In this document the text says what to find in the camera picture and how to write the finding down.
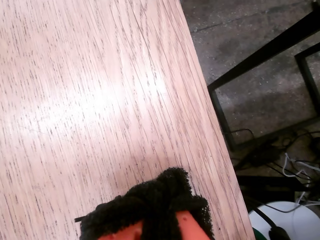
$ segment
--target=green object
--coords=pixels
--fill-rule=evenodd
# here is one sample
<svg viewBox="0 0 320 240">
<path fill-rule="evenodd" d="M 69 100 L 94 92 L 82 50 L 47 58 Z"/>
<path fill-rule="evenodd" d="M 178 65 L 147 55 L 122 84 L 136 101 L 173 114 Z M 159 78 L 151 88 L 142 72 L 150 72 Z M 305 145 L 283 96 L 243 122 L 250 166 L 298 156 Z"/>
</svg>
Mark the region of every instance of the green object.
<svg viewBox="0 0 320 240">
<path fill-rule="evenodd" d="M 253 233 L 254 233 L 254 236 L 255 236 L 256 240 L 267 240 L 265 238 L 265 236 L 263 236 L 262 233 L 259 232 L 257 229 L 255 229 L 255 228 L 252 228 L 252 229 L 253 229 Z"/>
</svg>

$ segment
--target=gray floor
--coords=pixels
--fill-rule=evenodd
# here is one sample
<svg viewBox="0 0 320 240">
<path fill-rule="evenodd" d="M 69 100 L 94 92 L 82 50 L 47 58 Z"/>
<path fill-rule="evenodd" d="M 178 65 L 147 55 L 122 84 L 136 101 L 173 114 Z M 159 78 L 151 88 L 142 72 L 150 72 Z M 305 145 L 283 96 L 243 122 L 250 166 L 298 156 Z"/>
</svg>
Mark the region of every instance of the gray floor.
<svg viewBox="0 0 320 240">
<path fill-rule="evenodd" d="M 182 8 L 207 84 L 223 75 L 311 12 L 307 0 L 184 0 Z M 320 42 L 320 32 L 218 89 L 218 98 L 231 130 L 248 128 L 255 137 L 316 115 L 294 55 Z M 308 64 L 320 87 L 320 53 Z M 320 130 L 320 124 L 309 126 Z M 235 134 L 238 143 L 251 138 Z M 308 138 L 301 138 L 289 155 L 312 160 Z M 241 158 L 248 152 L 230 152 Z M 246 175 L 275 175 L 265 167 Z"/>
</svg>

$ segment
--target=black fuzzy cloth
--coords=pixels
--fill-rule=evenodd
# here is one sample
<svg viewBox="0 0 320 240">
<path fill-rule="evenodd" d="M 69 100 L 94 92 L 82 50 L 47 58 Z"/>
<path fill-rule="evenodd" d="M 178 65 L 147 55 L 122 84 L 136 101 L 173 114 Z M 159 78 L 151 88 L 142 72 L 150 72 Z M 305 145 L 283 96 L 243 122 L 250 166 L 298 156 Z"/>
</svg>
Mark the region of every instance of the black fuzzy cloth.
<svg viewBox="0 0 320 240">
<path fill-rule="evenodd" d="M 189 211 L 214 240 L 208 202 L 193 196 L 188 174 L 169 168 L 156 179 L 132 187 L 124 196 L 100 204 L 81 221 L 80 240 L 97 240 L 143 220 L 141 240 L 182 240 L 176 212 Z"/>
</svg>

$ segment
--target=wooden table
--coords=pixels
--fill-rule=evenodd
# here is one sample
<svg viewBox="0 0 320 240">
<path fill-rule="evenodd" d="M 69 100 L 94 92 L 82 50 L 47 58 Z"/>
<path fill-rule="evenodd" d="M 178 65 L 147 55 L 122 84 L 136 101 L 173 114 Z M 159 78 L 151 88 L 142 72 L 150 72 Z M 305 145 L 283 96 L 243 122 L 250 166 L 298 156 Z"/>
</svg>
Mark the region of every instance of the wooden table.
<svg viewBox="0 0 320 240">
<path fill-rule="evenodd" d="M 75 240 L 172 166 L 217 240 L 254 239 L 178 0 L 3 0 L 0 76 L 1 240 Z"/>
</svg>

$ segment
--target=white cable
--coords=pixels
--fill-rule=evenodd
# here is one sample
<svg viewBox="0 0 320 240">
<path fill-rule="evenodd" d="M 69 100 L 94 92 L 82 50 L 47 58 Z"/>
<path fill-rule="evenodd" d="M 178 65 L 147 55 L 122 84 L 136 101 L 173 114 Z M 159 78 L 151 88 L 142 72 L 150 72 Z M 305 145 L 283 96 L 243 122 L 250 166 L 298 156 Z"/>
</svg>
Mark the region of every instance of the white cable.
<svg viewBox="0 0 320 240">
<path fill-rule="evenodd" d="M 310 168 L 310 169 L 313 169 L 313 170 L 316 170 L 316 171 L 319 171 L 319 172 L 320 172 L 320 168 L 318 168 L 318 167 L 311 166 L 311 165 L 306 164 L 306 163 L 301 162 L 301 161 L 296 161 L 296 163 L 301 164 L 301 165 L 303 165 L 303 166 L 305 166 L 305 167 L 307 167 L 307 168 Z"/>
<path fill-rule="evenodd" d="M 286 177 L 289 177 L 289 178 L 292 178 L 292 177 L 297 177 L 296 175 L 299 175 L 301 173 L 304 173 L 305 175 L 307 175 L 306 171 L 304 169 L 301 169 L 300 171 L 298 171 L 296 173 L 296 175 L 288 175 L 285 173 L 285 169 L 286 169 L 286 166 L 287 166 L 287 162 L 288 160 L 290 160 L 291 162 L 295 161 L 293 159 L 291 159 L 289 156 L 288 156 L 288 153 L 285 153 L 285 159 L 284 159 L 284 165 L 283 165 L 283 168 L 282 168 L 282 173 L 286 176 Z M 308 184 L 306 185 L 306 187 L 309 187 L 309 184 L 310 184 L 310 177 L 308 176 Z M 301 196 L 296 200 L 296 203 L 299 204 L 301 199 L 304 197 L 304 195 L 306 194 L 306 192 L 302 192 Z"/>
<path fill-rule="evenodd" d="M 313 204 L 320 204 L 320 201 L 310 201 L 310 200 L 306 200 L 308 203 L 313 203 Z"/>
<path fill-rule="evenodd" d="M 300 170 L 296 173 L 296 175 L 288 175 L 285 173 L 285 169 L 286 169 L 286 166 L 287 166 L 287 162 L 288 162 L 288 159 L 291 161 L 290 157 L 288 156 L 288 153 L 285 153 L 285 159 L 284 159 L 284 165 L 283 165 L 283 168 L 282 168 L 282 173 L 283 175 L 285 175 L 286 177 L 289 177 L 289 178 L 292 178 L 292 177 L 297 177 L 296 175 L 299 175 L 300 173 L 302 173 L 304 170 Z"/>
<path fill-rule="evenodd" d="M 308 188 L 309 185 L 310 185 L 310 177 L 308 176 L 308 184 L 306 185 L 306 187 Z M 303 196 L 306 194 L 306 191 L 302 192 L 301 196 L 298 198 L 298 200 L 296 201 L 297 204 L 300 203 L 301 199 L 303 198 Z"/>
<path fill-rule="evenodd" d="M 313 206 L 313 205 L 320 205 L 320 203 L 311 203 L 311 204 L 307 204 L 307 205 L 303 205 L 303 206 L 309 207 L 309 206 Z"/>
</svg>

